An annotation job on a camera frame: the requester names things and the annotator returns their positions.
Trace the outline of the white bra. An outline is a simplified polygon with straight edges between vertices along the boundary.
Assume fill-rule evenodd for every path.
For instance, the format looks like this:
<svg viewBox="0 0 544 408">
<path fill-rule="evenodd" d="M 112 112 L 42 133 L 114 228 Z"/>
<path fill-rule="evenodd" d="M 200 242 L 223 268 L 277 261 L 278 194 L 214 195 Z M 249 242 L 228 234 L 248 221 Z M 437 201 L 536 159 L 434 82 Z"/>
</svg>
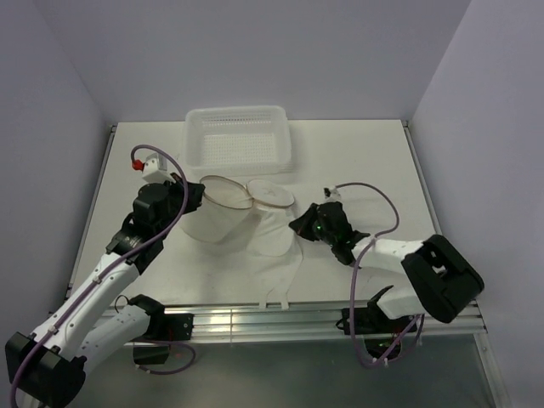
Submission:
<svg viewBox="0 0 544 408">
<path fill-rule="evenodd" d="M 259 308 L 269 302 L 279 302 L 289 309 L 288 292 L 303 261 L 301 247 L 289 223 L 294 219 L 290 210 L 256 211 L 257 221 L 246 252 L 250 260 L 252 278 L 258 288 Z"/>
</svg>

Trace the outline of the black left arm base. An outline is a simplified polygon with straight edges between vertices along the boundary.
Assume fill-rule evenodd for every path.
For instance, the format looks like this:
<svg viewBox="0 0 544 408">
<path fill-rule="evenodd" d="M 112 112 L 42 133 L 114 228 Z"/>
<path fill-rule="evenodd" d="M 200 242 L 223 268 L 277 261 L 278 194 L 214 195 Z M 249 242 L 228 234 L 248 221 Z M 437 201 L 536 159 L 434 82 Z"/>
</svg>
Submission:
<svg viewBox="0 0 544 408">
<path fill-rule="evenodd" d="M 175 343 L 191 339 L 194 318 L 191 313 L 166 314 L 152 335 L 139 338 L 139 345 L 133 346 L 133 362 L 155 370 L 165 364 L 172 366 L 174 362 L 190 361 L 191 352 Z"/>
</svg>

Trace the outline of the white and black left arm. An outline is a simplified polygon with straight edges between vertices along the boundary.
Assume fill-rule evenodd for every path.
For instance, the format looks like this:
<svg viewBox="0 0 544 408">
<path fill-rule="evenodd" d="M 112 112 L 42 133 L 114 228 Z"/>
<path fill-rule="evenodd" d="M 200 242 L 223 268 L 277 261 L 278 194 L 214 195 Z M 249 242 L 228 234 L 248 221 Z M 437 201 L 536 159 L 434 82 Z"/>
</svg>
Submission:
<svg viewBox="0 0 544 408">
<path fill-rule="evenodd" d="M 164 306 L 145 295 L 128 299 L 104 324 L 97 322 L 158 257 L 179 219 L 198 209 L 204 191 L 203 184 L 180 180 L 139 189 L 133 210 L 84 283 L 31 334 L 16 332 L 7 341 L 11 406 L 22 391 L 42 405 L 66 407 L 87 375 L 125 343 L 173 345 Z"/>
</svg>

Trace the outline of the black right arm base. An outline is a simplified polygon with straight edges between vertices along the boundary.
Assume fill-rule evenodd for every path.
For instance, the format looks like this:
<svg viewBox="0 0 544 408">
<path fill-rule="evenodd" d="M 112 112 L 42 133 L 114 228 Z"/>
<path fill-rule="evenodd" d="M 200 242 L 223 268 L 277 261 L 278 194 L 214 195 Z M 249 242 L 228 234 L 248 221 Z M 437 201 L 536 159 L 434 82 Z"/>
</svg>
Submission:
<svg viewBox="0 0 544 408">
<path fill-rule="evenodd" d="M 371 311 L 371 308 L 355 308 L 354 309 L 354 329 L 357 336 L 367 335 L 390 335 L 389 339 L 371 339 L 365 340 L 367 352 L 373 357 L 378 358 L 393 343 L 394 339 L 399 335 L 406 326 L 412 322 L 413 316 L 401 317 L 396 320 L 390 320 L 380 309 Z M 349 308 L 341 310 L 341 318 L 336 322 L 336 328 L 349 336 Z M 402 351 L 402 343 L 395 346 L 393 351 L 388 355 L 394 359 L 400 356 Z"/>
</svg>

